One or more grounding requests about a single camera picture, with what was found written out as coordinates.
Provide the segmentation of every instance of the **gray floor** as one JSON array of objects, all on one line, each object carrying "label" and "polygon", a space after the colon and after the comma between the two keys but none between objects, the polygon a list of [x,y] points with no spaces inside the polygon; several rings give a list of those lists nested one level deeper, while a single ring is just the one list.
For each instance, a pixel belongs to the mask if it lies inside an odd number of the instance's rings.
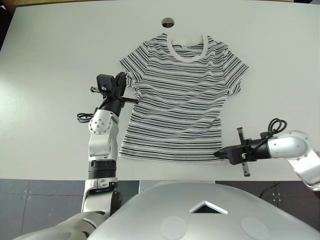
[{"label": "gray floor", "polygon": [[[52,227],[81,210],[84,181],[0,179],[0,239],[11,240]],[[139,181],[120,181],[123,204]]]},{"label": "gray floor", "polygon": [[[119,181],[123,204],[158,181]],[[81,209],[84,181],[0,179],[0,240],[48,228]],[[216,181],[255,196],[273,181]],[[284,181],[263,195],[265,201],[320,231],[320,199],[300,181]]]}]

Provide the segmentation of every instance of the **circular hole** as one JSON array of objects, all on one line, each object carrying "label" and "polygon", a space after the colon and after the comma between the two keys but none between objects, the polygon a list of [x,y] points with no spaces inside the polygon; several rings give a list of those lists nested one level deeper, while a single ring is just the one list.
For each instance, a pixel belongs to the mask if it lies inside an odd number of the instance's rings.
[{"label": "circular hole", "polygon": [[166,18],[162,19],[161,25],[164,28],[169,29],[175,25],[175,20],[173,20],[171,17],[166,17]]}]

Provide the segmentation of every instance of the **vent grille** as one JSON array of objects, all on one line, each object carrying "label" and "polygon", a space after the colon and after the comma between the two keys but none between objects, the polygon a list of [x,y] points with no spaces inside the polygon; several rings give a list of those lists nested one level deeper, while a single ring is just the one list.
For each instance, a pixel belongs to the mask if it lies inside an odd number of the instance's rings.
[{"label": "vent grille", "polygon": [[189,210],[191,214],[228,214],[226,209],[209,201],[201,201]]},{"label": "vent grille", "polygon": [[193,213],[194,214],[221,214],[221,212],[218,212],[217,210],[214,210],[208,206],[202,206]]}]

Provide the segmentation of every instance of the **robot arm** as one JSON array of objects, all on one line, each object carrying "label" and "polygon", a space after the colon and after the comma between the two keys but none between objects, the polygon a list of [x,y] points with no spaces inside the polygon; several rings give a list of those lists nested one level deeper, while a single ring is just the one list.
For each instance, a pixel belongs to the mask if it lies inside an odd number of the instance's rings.
[{"label": "robot arm", "polygon": [[244,164],[257,159],[285,158],[293,170],[311,191],[320,191],[320,156],[313,148],[308,136],[301,131],[289,131],[278,136],[287,126],[283,120],[271,121],[268,132],[260,134],[261,139],[243,139],[242,128],[238,128],[240,145],[228,146],[214,155],[229,159],[232,165]]},{"label": "robot arm", "polygon": [[88,179],[85,181],[81,213],[56,226],[32,232],[15,240],[86,240],[89,235],[121,206],[121,194],[115,191],[118,184],[116,161],[119,115],[125,102],[126,75],[119,73],[97,76],[96,87],[91,92],[100,93],[104,101],[94,114],[79,113],[80,123],[89,123]]}]

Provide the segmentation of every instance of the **metal bracket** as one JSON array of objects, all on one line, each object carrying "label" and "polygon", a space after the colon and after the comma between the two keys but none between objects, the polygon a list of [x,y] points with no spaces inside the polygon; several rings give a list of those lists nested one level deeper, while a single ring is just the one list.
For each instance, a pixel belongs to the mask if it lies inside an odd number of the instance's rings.
[{"label": "metal bracket", "polygon": [[243,175],[245,177],[249,177],[250,176],[250,172],[249,172],[248,164],[246,162],[242,163],[242,169],[243,169]]}]

